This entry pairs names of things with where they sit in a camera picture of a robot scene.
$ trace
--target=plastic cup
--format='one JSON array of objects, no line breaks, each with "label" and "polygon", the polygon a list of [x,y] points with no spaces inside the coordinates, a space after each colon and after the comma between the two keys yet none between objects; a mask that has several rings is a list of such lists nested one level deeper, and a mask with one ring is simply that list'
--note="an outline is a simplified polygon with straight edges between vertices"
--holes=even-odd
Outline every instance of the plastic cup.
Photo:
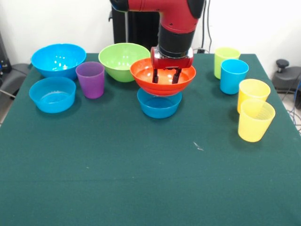
[{"label": "plastic cup", "polygon": [[248,99],[241,105],[238,134],[248,142],[260,141],[275,118],[272,105],[260,99]]},{"label": "plastic cup", "polygon": [[214,75],[216,78],[221,79],[221,65],[227,59],[239,59],[240,52],[234,48],[218,48],[214,55]]},{"label": "plastic cup", "polygon": [[260,99],[266,101],[268,99],[271,89],[263,81],[257,79],[246,79],[239,84],[239,95],[237,111],[240,113],[241,104],[251,98]]},{"label": "plastic cup", "polygon": [[96,99],[103,95],[104,66],[101,63],[83,63],[76,68],[76,74],[85,97]]},{"label": "plastic cup", "polygon": [[249,65],[244,61],[229,59],[222,62],[221,91],[226,94],[237,94],[239,84],[246,78]]}]

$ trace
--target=orange bowl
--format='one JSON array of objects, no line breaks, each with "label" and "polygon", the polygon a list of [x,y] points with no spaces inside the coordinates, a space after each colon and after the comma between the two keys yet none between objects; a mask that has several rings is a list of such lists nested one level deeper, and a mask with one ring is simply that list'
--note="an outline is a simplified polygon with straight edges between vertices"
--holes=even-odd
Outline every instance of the orange bowl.
[{"label": "orange bowl", "polygon": [[180,74],[179,82],[172,84],[175,69],[158,70],[158,83],[152,82],[153,67],[151,59],[142,59],[132,64],[131,73],[138,85],[146,92],[156,96],[172,96],[184,90],[196,76],[196,69],[191,66],[184,68]]}]

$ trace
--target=light blue bowl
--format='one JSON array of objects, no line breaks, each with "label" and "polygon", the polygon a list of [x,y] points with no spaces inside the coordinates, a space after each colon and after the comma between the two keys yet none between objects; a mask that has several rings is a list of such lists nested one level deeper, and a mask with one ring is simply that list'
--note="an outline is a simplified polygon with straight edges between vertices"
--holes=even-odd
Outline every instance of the light blue bowl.
[{"label": "light blue bowl", "polygon": [[182,100],[182,93],[169,97],[158,97],[139,89],[137,98],[142,111],[154,119],[164,119],[174,115]]},{"label": "light blue bowl", "polygon": [[32,56],[32,65],[46,78],[76,79],[75,69],[87,57],[85,50],[73,44],[55,44],[39,49]]},{"label": "light blue bowl", "polygon": [[74,81],[64,77],[46,78],[36,82],[29,90],[35,105],[46,113],[59,113],[70,108],[75,99]]}]

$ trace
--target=bowl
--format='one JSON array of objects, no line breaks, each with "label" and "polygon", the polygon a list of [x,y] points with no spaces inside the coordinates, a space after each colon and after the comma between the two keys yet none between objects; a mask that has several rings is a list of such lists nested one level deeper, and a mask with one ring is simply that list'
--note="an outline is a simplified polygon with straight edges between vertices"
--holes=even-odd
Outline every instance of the bowl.
[{"label": "bowl", "polygon": [[193,66],[184,68],[180,74],[179,82],[172,84],[175,72],[175,69],[159,69],[158,83],[153,83],[153,67],[150,58],[139,60],[131,66],[131,73],[138,85],[146,92],[156,96],[176,95],[192,82],[197,73]]},{"label": "bowl", "polygon": [[133,43],[118,43],[104,48],[98,56],[105,71],[115,80],[131,82],[131,65],[137,60],[150,57],[147,48]]},{"label": "bowl", "polygon": [[32,56],[32,65],[45,77],[76,79],[75,69],[86,59],[83,48],[73,44],[55,44],[39,49]]},{"label": "bowl", "polygon": [[35,105],[46,113],[59,113],[70,108],[75,99],[76,85],[65,77],[52,77],[36,82],[29,90]]},{"label": "bowl", "polygon": [[158,97],[139,89],[137,98],[142,111],[154,119],[164,119],[174,115],[182,100],[182,93],[174,96]]}]

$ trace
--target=yellow cup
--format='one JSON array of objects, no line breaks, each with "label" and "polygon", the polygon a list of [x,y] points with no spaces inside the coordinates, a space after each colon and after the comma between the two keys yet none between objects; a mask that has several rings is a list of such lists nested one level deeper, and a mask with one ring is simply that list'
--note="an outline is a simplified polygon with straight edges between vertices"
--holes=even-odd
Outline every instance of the yellow cup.
[{"label": "yellow cup", "polygon": [[248,142],[260,141],[275,115],[275,109],[269,103],[259,99],[245,100],[239,116],[239,136]]},{"label": "yellow cup", "polygon": [[267,83],[257,79],[246,79],[239,84],[237,111],[240,113],[241,104],[251,98],[266,101],[271,93]]}]

